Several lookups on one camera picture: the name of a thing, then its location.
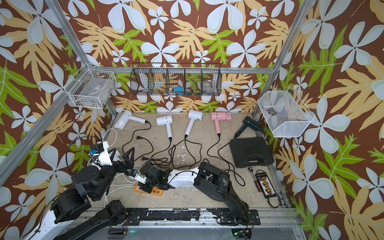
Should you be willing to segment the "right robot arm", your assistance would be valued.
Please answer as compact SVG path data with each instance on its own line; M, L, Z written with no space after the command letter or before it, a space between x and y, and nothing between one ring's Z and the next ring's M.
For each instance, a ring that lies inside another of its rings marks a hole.
M225 171L203 162L191 170L160 170L151 163L145 163L141 170L134 174L139 187L145 193L153 188L167 191L178 188L195 188L210 199L224 203L234 225L249 225L249 205L242 201L235 192L230 175Z

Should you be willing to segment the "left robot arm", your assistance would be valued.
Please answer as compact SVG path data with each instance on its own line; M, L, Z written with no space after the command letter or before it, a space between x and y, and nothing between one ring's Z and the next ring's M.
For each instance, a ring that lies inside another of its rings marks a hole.
M73 185L53 199L50 210L39 225L28 235L28 240L85 240L108 226L124 221L127 210L119 200L111 201L94 217L61 233L68 225L88 210L91 201L99 201L109 193L110 185L117 173L129 175L134 167L135 149L123 154L123 161L114 161L101 168L87 166L72 176Z

